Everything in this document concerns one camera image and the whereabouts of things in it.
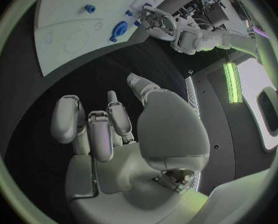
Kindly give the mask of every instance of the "drawn circle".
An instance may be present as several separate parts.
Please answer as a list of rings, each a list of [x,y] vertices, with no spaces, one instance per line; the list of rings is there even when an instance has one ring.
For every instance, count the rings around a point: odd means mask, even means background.
[[[96,24],[94,25],[94,30],[95,30],[95,31],[100,30],[100,29],[102,28],[102,25],[103,25],[103,23],[102,23],[101,21],[99,21],[98,23],[96,23]]]
[[[88,33],[84,30],[78,30],[70,34],[65,43],[65,51],[74,54],[82,50],[88,42]]]

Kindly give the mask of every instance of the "blue object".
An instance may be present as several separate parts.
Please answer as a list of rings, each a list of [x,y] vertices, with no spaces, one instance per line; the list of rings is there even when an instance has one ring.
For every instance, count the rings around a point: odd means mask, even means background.
[[[139,21],[135,21],[135,22],[134,22],[134,25],[135,25],[135,26],[140,26],[141,23],[140,23]]]
[[[95,6],[88,4],[88,5],[85,6],[85,9],[89,13],[94,13],[96,8],[95,8]]]
[[[118,23],[112,31],[112,36],[110,37],[110,41],[116,42],[117,41],[116,37],[122,36],[127,31],[127,27],[128,25],[126,21],[121,21],[120,23]]]
[[[133,15],[133,13],[132,13],[130,10],[127,10],[127,11],[125,12],[125,14],[128,15],[128,16],[132,16],[132,15]]]

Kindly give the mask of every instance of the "black floor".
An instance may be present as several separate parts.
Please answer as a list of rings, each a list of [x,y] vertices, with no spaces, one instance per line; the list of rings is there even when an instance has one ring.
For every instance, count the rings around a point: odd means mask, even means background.
[[[65,175],[73,155],[70,144],[50,136],[54,105],[63,95],[77,95],[86,112],[104,110],[106,93],[115,90],[129,113],[136,136],[142,105],[126,83],[133,72],[187,100],[185,80],[173,61],[152,39],[98,58],[50,88],[24,115],[10,141],[5,162],[14,179],[43,212],[59,223],[73,223],[64,195]]]

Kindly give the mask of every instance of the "green light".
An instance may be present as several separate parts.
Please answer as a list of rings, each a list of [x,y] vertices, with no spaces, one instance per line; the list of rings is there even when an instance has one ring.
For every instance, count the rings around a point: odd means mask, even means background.
[[[237,66],[234,63],[224,64],[229,102],[242,103],[242,90]]]

